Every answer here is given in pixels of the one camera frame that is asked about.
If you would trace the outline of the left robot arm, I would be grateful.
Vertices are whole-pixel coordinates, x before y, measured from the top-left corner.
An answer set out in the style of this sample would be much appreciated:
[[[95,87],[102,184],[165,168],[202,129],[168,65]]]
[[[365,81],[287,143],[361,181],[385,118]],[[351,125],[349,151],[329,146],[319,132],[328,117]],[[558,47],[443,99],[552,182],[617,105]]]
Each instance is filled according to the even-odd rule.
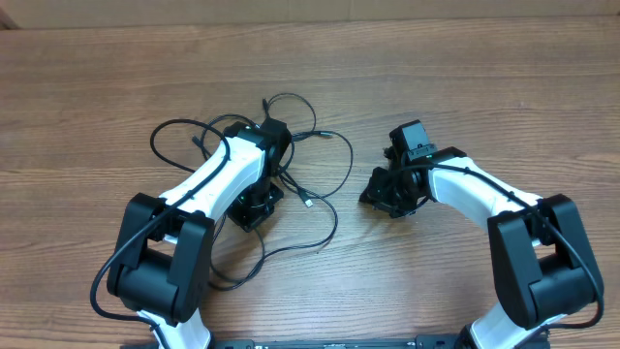
[[[282,199],[273,183],[292,141],[286,123],[242,122],[220,133],[216,151],[181,184],[158,197],[138,193],[126,206],[108,292],[146,323],[159,348],[206,348],[200,303],[208,287],[215,224],[224,217],[249,232]]]

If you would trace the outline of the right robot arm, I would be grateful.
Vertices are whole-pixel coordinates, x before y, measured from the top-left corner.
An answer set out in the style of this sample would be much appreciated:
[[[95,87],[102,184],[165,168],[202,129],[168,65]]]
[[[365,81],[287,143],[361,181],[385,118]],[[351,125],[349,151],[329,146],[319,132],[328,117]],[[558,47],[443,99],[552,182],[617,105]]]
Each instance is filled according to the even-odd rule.
[[[497,303],[458,334],[419,334],[417,348],[547,348],[552,330],[584,330],[605,311],[604,281],[578,208],[567,196],[543,198],[488,174],[455,147],[438,149],[418,120],[393,129],[361,202],[392,218],[426,202],[459,211],[488,232]],[[589,304],[591,320],[563,318]]]

